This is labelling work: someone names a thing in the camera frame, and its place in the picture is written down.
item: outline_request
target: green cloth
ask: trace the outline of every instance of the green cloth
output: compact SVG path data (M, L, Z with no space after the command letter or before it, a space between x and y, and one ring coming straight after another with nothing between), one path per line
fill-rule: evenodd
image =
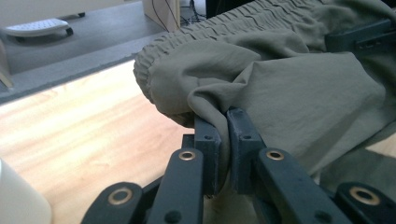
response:
M245 109L267 146L287 150L312 175L396 118L395 48L356 58L324 44L327 34L382 18L396 22L377 0L255 1L153 41L134 74L170 119L193 127L197 114L219 130L222 180L230 106ZM207 220L254 223L246 198L227 188L208 202Z

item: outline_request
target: olive green fabric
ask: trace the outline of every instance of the olive green fabric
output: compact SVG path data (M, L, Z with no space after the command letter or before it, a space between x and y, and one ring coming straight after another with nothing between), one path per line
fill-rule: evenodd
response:
M377 0L255 1L152 42L134 74L170 119L193 127L197 114L219 130L222 181L230 106L245 109L267 146L287 150L312 175L395 120L395 48L356 58L328 53L324 42L383 18L396 14ZM214 223L254 223L251 204L228 186L208 204Z

